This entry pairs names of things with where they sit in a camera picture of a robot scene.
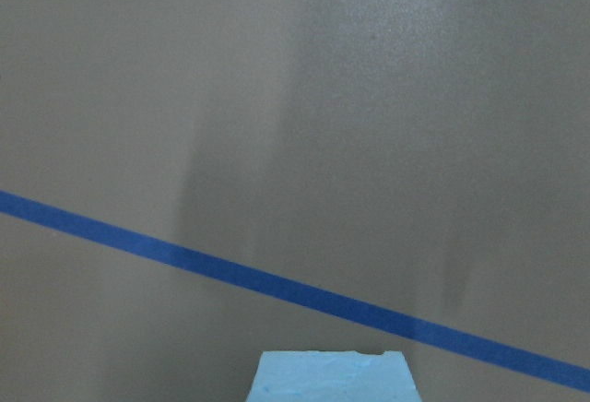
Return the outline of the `light blue foam block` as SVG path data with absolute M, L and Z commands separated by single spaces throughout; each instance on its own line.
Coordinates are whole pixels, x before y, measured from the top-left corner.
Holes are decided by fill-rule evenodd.
M 399 351 L 266 351 L 249 401 L 420 401 Z

